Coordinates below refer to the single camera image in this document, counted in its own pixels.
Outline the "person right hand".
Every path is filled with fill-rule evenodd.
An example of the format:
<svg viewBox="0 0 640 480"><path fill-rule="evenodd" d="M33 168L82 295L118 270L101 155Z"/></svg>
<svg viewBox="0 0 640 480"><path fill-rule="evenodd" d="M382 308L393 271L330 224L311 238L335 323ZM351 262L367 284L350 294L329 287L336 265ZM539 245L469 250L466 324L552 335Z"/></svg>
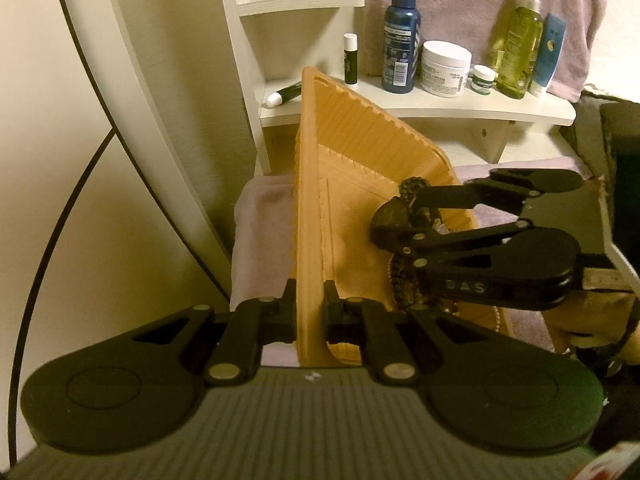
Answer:
<svg viewBox="0 0 640 480"><path fill-rule="evenodd" d="M574 334L598 344L621 342L635 301L630 292L572 292L559 307L542 312L554 351L570 348Z"/></svg>

